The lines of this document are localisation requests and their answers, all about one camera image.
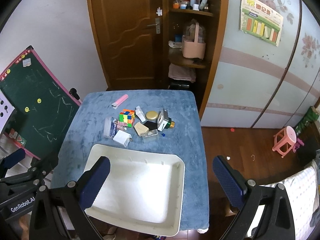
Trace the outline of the black small box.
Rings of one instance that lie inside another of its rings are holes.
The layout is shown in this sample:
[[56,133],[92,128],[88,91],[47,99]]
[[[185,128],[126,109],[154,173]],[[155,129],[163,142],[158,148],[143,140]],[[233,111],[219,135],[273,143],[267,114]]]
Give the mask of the black small box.
[[144,123],[144,126],[146,126],[150,131],[157,129],[157,123],[149,120]]

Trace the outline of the white plastic tray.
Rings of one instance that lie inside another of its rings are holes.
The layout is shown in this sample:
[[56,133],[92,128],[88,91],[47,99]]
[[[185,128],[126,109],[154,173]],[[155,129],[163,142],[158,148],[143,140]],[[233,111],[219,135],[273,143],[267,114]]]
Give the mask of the white plastic tray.
[[182,213],[183,160],[175,154],[95,144],[85,170],[101,156],[109,159],[111,170],[85,212],[120,228],[150,235],[176,235]]

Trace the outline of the clear plastic case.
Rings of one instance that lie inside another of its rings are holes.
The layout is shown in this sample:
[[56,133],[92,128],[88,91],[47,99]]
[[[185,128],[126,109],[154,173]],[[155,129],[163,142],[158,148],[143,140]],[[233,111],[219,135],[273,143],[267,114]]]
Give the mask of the clear plastic case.
[[155,141],[158,138],[159,138],[159,133],[158,133],[157,129],[147,131],[142,135],[142,139],[143,139],[144,143]]

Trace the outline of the white small box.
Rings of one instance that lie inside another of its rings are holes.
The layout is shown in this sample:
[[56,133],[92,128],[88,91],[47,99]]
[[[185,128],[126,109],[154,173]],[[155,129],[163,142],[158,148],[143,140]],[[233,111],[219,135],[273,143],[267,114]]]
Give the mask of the white small box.
[[138,116],[138,118],[140,119],[141,122],[146,122],[145,115],[144,115],[140,106],[136,107],[135,114],[136,114],[136,116]]

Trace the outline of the green chalkboard pink frame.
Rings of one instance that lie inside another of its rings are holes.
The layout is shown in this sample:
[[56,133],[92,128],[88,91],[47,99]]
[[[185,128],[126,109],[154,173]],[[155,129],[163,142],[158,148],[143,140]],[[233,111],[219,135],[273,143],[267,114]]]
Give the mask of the green chalkboard pink frame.
[[26,154],[58,153],[80,107],[32,46],[1,73],[1,92],[14,107],[4,134]]

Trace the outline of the white sliding wardrobe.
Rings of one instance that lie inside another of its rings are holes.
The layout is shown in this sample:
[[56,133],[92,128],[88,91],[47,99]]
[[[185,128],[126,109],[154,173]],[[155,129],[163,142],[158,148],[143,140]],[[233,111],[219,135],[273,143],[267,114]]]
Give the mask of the white sliding wardrobe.
[[240,30],[228,1],[217,71],[203,127],[295,126],[319,99],[319,9],[314,0],[259,0],[280,13],[279,46]]

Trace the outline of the pink plastic stool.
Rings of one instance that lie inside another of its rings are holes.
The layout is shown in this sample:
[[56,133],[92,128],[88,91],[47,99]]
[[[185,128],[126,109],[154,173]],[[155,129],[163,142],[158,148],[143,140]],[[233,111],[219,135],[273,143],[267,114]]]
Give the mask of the pink plastic stool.
[[273,152],[278,152],[282,158],[285,157],[297,142],[295,130],[291,126],[282,128],[273,136]]

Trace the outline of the wooden corner shelf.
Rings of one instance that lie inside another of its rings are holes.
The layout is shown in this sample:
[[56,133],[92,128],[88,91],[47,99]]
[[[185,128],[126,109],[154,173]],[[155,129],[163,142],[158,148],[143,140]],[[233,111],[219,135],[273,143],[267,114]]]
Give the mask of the wooden corner shelf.
[[169,66],[190,70],[177,88],[191,90],[203,116],[217,71],[229,0],[163,0],[164,51]]

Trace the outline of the pink utility knife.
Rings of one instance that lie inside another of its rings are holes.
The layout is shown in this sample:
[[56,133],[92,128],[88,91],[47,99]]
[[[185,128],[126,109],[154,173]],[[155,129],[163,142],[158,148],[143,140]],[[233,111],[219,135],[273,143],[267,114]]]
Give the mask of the pink utility knife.
[[112,103],[112,107],[114,109],[117,109],[125,100],[127,100],[129,96],[127,94],[124,94],[119,99],[117,99],[115,102]]

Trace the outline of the colourful rubik's cube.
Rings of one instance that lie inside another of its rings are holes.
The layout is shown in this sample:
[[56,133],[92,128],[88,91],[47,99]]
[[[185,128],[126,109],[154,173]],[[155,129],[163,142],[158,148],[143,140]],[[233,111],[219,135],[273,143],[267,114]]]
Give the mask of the colourful rubik's cube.
[[123,109],[119,113],[119,123],[120,126],[132,127],[135,122],[135,111],[129,109]]

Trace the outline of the gold round compact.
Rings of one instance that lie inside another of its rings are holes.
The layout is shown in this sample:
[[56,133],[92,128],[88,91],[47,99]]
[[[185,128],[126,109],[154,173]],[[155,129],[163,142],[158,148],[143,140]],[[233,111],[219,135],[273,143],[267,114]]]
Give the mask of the gold round compact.
[[145,114],[145,117],[147,120],[149,121],[156,121],[157,118],[158,118],[158,115],[159,113],[157,111],[148,111],[146,114]]

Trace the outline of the white square box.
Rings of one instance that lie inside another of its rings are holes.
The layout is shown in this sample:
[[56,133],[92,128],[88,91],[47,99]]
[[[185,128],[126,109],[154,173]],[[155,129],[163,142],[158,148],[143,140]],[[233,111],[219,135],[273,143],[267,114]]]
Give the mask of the white square box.
[[124,147],[127,147],[129,142],[131,141],[132,136],[131,134],[124,132],[122,130],[119,130],[116,135],[113,137],[113,141],[121,144]]

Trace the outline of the brown wooden door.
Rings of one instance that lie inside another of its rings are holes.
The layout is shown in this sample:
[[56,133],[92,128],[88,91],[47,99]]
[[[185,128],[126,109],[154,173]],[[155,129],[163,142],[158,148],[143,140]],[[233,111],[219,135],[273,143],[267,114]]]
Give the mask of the brown wooden door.
[[[87,4],[108,89],[163,88],[163,0],[87,0]],[[160,34],[147,27],[155,18],[160,18]]]

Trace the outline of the silver digital camera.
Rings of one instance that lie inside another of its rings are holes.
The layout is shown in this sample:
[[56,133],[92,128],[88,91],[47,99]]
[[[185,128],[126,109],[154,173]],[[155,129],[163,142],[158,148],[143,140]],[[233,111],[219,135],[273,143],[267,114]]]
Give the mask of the silver digital camera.
[[168,111],[166,109],[162,109],[157,118],[157,129],[159,131],[163,131],[165,129],[167,123],[169,122]]

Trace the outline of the wall calendar poster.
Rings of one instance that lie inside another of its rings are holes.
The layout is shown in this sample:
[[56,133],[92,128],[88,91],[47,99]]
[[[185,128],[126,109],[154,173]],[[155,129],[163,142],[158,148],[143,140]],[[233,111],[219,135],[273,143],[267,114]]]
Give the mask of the wall calendar poster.
[[259,0],[240,1],[240,30],[279,46],[283,16]]

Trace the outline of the white striped pillow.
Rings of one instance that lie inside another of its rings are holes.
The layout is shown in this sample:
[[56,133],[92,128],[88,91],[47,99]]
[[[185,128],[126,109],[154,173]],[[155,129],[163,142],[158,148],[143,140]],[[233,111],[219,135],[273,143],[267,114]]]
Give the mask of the white striped pillow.
[[313,213],[319,207],[318,165],[311,161],[305,169],[281,180],[287,191],[295,225],[296,239],[307,239],[314,226]]

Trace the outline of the blue fuzzy table cloth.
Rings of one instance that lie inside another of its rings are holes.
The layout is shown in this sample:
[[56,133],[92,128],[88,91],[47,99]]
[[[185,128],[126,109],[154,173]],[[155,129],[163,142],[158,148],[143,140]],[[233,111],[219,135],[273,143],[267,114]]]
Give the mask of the blue fuzzy table cloth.
[[119,147],[111,125],[126,132],[131,150],[175,154],[185,164],[181,230],[209,228],[207,161],[195,96],[185,90],[121,90],[88,94],[59,152],[52,187],[77,180],[93,145]]

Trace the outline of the blue photo card case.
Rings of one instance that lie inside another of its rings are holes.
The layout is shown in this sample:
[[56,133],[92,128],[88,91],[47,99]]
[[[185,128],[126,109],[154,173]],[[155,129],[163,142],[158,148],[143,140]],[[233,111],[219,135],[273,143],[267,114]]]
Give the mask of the blue photo card case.
[[117,133],[118,120],[114,117],[108,116],[105,118],[103,136],[105,138],[113,139]]

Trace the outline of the pink storage basket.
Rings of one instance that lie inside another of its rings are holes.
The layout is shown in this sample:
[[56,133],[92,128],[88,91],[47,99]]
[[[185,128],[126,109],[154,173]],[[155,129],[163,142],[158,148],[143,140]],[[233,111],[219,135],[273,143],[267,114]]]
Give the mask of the pink storage basket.
[[206,30],[192,19],[185,27],[182,36],[182,53],[187,59],[204,59],[206,50]]

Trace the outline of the green gold-capped bottle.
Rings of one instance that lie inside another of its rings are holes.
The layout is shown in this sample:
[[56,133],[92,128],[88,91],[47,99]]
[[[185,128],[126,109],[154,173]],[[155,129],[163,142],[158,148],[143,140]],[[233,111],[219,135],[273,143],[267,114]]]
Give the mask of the green gold-capped bottle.
[[165,128],[169,129],[169,128],[174,128],[175,127],[175,122],[172,121],[172,118],[169,118],[168,123],[166,124]]

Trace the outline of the folded pink towel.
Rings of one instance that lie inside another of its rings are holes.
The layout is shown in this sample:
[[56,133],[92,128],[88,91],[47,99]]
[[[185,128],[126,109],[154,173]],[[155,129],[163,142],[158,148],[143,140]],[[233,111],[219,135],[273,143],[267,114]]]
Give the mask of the folded pink towel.
[[174,80],[196,81],[196,74],[193,68],[181,67],[175,64],[170,64],[168,77]]

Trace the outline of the beige angular box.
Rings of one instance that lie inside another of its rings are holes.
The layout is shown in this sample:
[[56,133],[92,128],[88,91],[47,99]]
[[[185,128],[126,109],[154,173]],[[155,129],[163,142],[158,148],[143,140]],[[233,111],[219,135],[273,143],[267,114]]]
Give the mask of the beige angular box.
[[137,122],[134,125],[134,129],[139,137],[142,137],[145,133],[149,131],[149,129],[146,126],[144,126],[141,122]]

